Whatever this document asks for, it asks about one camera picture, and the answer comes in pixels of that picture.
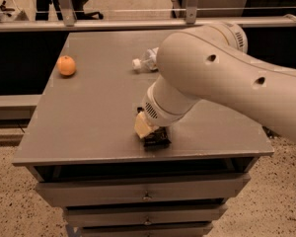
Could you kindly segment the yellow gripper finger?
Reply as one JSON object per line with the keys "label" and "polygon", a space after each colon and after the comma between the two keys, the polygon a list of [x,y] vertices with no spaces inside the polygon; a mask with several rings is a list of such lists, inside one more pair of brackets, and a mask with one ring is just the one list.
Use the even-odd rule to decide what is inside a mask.
{"label": "yellow gripper finger", "polygon": [[134,130],[136,131],[140,139],[153,133],[158,128],[158,125],[155,125],[149,121],[144,112],[140,112],[136,116]]}

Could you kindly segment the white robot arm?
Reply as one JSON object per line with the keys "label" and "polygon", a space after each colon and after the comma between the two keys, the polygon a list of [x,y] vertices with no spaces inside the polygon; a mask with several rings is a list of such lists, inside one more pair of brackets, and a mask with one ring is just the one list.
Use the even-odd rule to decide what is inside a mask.
{"label": "white robot arm", "polygon": [[247,54],[243,29],[213,24],[170,34],[158,47],[159,77],[134,129],[143,138],[182,119],[201,100],[235,110],[296,143],[296,69]]}

